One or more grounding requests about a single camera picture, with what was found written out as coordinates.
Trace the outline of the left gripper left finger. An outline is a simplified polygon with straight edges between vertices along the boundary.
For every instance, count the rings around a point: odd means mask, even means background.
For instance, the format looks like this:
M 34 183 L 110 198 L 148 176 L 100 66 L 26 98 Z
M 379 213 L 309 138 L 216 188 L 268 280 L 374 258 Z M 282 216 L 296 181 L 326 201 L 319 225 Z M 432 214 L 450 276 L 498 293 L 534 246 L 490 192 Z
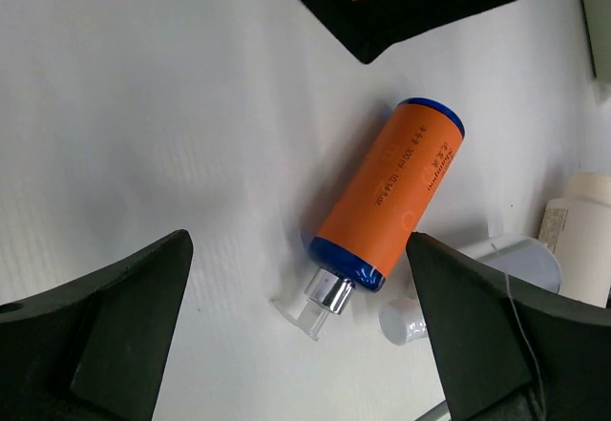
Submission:
M 4 420 L 149 420 L 193 243 L 177 230 L 135 254 L 1 306 Z

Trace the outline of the cream white bottle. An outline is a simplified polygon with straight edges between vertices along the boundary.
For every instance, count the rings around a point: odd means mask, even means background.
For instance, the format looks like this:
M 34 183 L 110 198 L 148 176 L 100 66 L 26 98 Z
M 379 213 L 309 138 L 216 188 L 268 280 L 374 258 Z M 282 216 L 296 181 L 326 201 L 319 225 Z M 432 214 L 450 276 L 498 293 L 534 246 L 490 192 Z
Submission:
M 538 232 L 558 261 L 561 296 L 605 307 L 610 294 L 610 177 L 576 172 L 548 201 Z

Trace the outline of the silver metallic bottle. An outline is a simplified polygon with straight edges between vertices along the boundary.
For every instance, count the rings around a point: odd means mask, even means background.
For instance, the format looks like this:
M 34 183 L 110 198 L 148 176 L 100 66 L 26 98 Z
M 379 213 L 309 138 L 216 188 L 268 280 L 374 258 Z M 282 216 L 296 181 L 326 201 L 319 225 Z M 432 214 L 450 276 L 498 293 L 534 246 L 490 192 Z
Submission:
M 378 315 L 385 337 L 397 346 L 429 337 L 440 349 L 485 335 L 479 329 L 511 337 L 517 331 L 511 302 L 540 290 L 560 291 L 562 274 L 551 250 L 521 235 L 502 235 L 453 249 L 423 233 L 406 245 L 413 296 L 386 303 Z

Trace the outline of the orange bottle silver pump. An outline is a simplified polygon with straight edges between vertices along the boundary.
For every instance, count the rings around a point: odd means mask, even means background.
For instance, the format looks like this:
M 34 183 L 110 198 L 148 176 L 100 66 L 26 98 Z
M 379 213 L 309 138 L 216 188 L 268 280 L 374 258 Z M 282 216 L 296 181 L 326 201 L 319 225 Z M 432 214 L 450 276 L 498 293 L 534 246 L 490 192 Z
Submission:
M 464 136 L 459 116 L 438 101 L 397 105 L 308 246 L 319 269 L 295 326 L 316 340 L 356 289 L 382 288 Z

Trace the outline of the green bottle white cap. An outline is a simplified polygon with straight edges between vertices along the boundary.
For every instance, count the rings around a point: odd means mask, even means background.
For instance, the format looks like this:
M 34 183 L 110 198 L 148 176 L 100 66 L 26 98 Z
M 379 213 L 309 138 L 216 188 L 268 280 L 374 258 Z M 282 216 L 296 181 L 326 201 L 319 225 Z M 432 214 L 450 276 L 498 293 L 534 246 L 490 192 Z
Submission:
M 582 0 L 597 80 L 610 84 L 610 0 Z

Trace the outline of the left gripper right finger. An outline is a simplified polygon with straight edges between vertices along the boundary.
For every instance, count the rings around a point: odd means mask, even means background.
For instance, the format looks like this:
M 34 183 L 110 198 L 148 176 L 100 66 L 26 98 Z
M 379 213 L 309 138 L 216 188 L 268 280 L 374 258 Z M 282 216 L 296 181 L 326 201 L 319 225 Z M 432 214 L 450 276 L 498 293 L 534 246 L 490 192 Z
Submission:
M 511 307 L 511 337 L 430 339 L 451 419 L 609 419 L 609 310 L 543 290 Z

